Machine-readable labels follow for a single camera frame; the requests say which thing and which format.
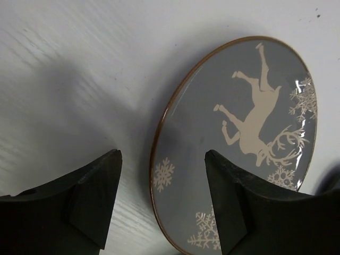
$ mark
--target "deer antler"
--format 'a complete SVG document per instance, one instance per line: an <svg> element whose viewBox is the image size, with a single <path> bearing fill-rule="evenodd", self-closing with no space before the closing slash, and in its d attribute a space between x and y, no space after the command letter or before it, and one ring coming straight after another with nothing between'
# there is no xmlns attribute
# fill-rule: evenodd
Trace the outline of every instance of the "deer antler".
<svg viewBox="0 0 340 255"><path fill-rule="evenodd" d="M295 130L295 131L288 131L291 127L286 127L274 140L273 142L269 142L267 144L268 151L267 151L267 165L270 164L270 161L273 161L274 165L278 165L280 163L283 166L288 166L291 164L290 160L297 157L301 153L301 148L304 147L305 142L309 142L306 138L301 137L301 134L304 133L303 127ZM280 141L281 137L286 137L287 141L291 145L296 145L299 148L299 151L293 149L291 152L288 153L287 156L283 158L275 158L275 153L273 152L273 146L277 144L277 150L284 150L284 143Z"/></svg>

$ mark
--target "snowflake pattern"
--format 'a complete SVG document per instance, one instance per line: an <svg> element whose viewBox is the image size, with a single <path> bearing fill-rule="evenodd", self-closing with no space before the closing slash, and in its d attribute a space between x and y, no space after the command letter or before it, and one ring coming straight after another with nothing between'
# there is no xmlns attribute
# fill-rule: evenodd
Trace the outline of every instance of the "snowflake pattern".
<svg viewBox="0 0 340 255"><path fill-rule="evenodd" d="M294 115L299 111L300 114L296 117L297 121L302 122L305 120L304 115L306 112L312 113L311 119L315 120L317 118L317 97L310 74L291 93L291 99L296 100L297 103L295 107L290 107L289 114Z"/></svg>
<svg viewBox="0 0 340 255"><path fill-rule="evenodd" d="M213 206L211 206L210 214L202 212L196 213L196 223L200 230L197 236L192 235L190 239L188 239L188 243L203 249L209 249L209 245L211 244L214 250L220 250L221 244L219 242Z"/></svg>
<svg viewBox="0 0 340 255"><path fill-rule="evenodd" d="M164 186L168 186L171 184L172 174L174 173L174 166L170 164L170 160L168 158L163 160L163 164L160 163L156 166L154 177L154 186L157 187L157 190L161 192L164 189Z"/></svg>
<svg viewBox="0 0 340 255"><path fill-rule="evenodd" d="M283 166L279 166L274 174L268 176L267 180L280 187L296 191L296 186L293 183L295 172L286 170Z"/></svg>

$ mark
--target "gray plate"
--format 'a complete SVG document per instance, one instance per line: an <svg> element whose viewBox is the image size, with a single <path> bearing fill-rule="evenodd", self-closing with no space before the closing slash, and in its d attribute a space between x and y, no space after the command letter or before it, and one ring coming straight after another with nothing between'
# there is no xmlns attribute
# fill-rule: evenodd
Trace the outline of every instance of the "gray plate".
<svg viewBox="0 0 340 255"><path fill-rule="evenodd" d="M184 254L221 255L204 157L298 190L311 160L317 103L297 53L247 37L204 58L170 100L154 141L150 188L158 224Z"/></svg>

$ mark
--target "reindeer design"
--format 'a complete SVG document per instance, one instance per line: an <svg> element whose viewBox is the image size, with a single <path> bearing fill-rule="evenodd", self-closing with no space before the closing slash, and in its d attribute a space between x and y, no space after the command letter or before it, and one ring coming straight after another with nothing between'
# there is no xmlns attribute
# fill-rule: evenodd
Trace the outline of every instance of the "reindeer design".
<svg viewBox="0 0 340 255"><path fill-rule="evenodd" d="M268 144L265 144L259 138L259 133L267 117L272 113L275 108L282 86L278 86L276 89L273 89L269 85L267 80L269 67L266 62L263 44L260 43L258 46L256 46L256 49L260 53L262 62L260 80L256 78L250 78L241 71L236 71L232 75L232 78L243 79L251 85L254 108L250 111L243 122L240 121L235 115L230 113L223 105L216 105L214 108L214 112L220 111L224 113L238 129L237 133L231 138L227 132L227 122L222 122L222 133L227 144L232 145L239 140L240 149L244 154L252 153L257 156L256 166L259 167L265 158L267 159L266 161L268 165L270 164L270 161L273 161L275 165L281 163L282 165L287 166L291 164L290 160L297 157L300 152L293 149L287 156L283 158L275 158L273 146L277 144L277 150L285 149L284 144L280 142L281 137L286 137L288 143L290 143L291 145L297 145L298 147L303 147L304 142L308 142L308 140L302 138L301 134L304 133L304 130L302 128L290 132L288 131L290 126L285 128L275 138L273 142L270 142Z"/></svg>

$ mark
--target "tabletop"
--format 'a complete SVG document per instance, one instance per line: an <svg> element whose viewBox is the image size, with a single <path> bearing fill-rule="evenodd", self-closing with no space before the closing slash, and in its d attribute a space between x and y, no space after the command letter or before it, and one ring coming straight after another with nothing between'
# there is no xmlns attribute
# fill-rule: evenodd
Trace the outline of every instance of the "tabletop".
<svg viewBox="0 0 340 255"><path fill-rule="evenodd" d="M338 0L2 0L0 194L16 195L112 148L123 169L105 251L173 255L149 197L157 123L205 55L236 38L275 37L304 59L318 130L300 192L339 163Z"/></svg>

